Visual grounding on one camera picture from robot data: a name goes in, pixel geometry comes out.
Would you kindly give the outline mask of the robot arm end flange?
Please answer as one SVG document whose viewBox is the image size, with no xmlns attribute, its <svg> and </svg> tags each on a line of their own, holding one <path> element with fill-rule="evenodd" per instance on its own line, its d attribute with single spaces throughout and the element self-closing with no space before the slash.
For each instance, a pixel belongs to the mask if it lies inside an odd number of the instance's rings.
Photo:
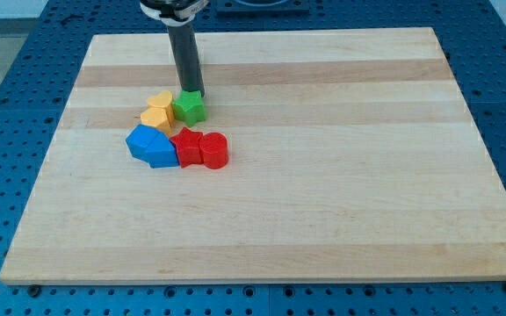
<svg viewBox="0 0 506 316">
<path fill-rule="evenodd" d="M 208 0 L 140 0 L 141 10 L 155 20 L 185 22 L 206 8 Z"/>
</svg>

